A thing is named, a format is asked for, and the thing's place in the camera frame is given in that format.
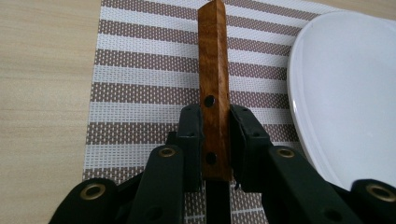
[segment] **wooden table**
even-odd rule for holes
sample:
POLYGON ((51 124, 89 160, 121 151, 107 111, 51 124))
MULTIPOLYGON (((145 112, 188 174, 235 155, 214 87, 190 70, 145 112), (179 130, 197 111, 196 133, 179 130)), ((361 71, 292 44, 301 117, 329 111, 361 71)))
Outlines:
MULTIPOLYGON (((315 0, 396 20, 393 0, 315 0)), ((81 181, 100 0, 0 2, 0 223, 46 223, 81 181)))

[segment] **wooden handle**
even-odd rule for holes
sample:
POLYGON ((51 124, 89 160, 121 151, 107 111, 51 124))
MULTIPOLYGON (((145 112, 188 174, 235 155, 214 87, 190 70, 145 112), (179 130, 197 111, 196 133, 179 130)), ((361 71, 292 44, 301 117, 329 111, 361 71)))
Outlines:
POLYGON ((198 10, 200 106, 204 117, 203 178, 230 181, 227 30, 221 0, 198 10))

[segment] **white plate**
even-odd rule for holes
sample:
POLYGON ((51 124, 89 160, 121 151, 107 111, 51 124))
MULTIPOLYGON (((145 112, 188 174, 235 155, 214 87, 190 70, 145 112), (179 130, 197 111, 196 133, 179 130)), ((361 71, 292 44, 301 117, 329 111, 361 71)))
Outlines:
POLYGON ((305 154, 329 182, 396 186, 396 26, 353 12, 309 22, 292 47, 288 91, 305 154))

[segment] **brass ring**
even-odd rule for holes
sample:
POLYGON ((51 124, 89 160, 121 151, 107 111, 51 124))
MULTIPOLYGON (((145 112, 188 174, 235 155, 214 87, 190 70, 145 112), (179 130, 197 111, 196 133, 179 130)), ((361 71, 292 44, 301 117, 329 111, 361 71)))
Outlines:
POLYGON ((79 197, 81 197, 83 200, 94 200, 99 198, 100 196, 102 196, 106 191, 106 186, 103 184, 98 184, 98 183, 93 183, 93 184, 89 184, 87 185, 87 187, 85 187, 81 193, 79 194, 79 197), (94 189, 94 188, 99 188, 98 192, 95 192, 93 194, 88 194, 88 190, 90 189, 94 189))
POLYGON ((277 155, 284 157, 284 158, 292 158, 294 157, 294 152, 291 151, 290 149, 286 149, 286 148, 279 148, 276 151, 277 155))
POLYGON ((376 197, 379 200, 382 200, 382 201, 388 202, 388 203, 396 202, 396 195, 392 191, 390 191, 380 185, 369 184, 369 185, 367 185, 366 190, 371 195, 373 195, 374 197, 376 197))
POLYGON ((163 149, 161 149, 158 154, 161 157, 172 157, 176 154, 175 150, 170 148, 170 147, 165 147, 163 149))

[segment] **woven placemat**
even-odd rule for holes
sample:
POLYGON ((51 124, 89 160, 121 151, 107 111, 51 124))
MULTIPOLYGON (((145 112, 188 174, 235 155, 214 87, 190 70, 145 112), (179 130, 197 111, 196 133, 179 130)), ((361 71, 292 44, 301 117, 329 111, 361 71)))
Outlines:
MULTIPOLYGON (((83 179, 117 184, 197 104, 197 9, 206 1, 102 0, 83 179)), ((231 103, 249 107, 275 145, 301 149, 290 114, 287 63, 300 30, 335 10, 291 0, 225 0, 231 103)), ((260 194, 232 193, 233 223, 266 223, 260 194)), ((203 193, 186 194, 185 223, 203 223, 203 193)))

